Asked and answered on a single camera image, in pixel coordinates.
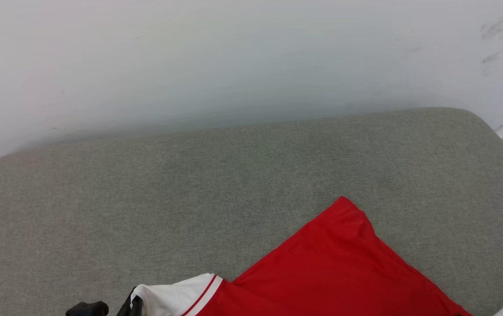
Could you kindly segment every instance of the scuff mark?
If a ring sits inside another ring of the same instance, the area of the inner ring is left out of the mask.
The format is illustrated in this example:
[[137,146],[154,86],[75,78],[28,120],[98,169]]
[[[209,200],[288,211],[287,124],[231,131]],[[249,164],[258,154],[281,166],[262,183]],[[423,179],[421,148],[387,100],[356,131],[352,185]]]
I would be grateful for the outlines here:
[[500,40],[503,38],[503,15],[497,22],[489,22],[482,25],[482,40]]
[[482,76],[489,76],[493,66],[495,66],[499,62],[499,58],[501,58],[501,53],[503,50],[499,50],[499,52],[493,53],[490,56],[482,59],[480,64],[482,65]]
[[420,51],[420,50],[421,50],[421,48],[422,48],[421,46],[415,46],[415,47],[412,47],[412,48],[410,48],[410,49],[406,50],[406,52],[407,52],[408,54],[413,54],[413,53],[415,53],[415,52]]

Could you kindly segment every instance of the white stripe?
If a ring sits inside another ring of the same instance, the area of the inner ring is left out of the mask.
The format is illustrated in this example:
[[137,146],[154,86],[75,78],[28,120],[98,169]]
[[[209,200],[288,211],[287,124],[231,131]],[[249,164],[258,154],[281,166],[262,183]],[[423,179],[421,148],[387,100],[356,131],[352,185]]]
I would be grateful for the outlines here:
[[218,290],[218,287],[222,283],[222,278],[219,276],[216,276],[215,280],[213,280],[213,283],[211,286],[209,286],[207,292],[199,302],[193,306],[193,308],[187,313],[187,316],[196,316],[204,307],[205,305],[211,300],[213,295],[216,293],[216,290]]

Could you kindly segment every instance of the garment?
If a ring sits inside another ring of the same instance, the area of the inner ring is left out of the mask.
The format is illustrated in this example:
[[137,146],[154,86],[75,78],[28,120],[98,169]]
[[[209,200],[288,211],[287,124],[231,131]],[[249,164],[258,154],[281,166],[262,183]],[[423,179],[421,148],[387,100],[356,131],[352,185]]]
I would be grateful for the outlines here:
[[344,197],[232,282],[203,274],[138,286],[136,296],[148,316],[469,315],[386,246]]

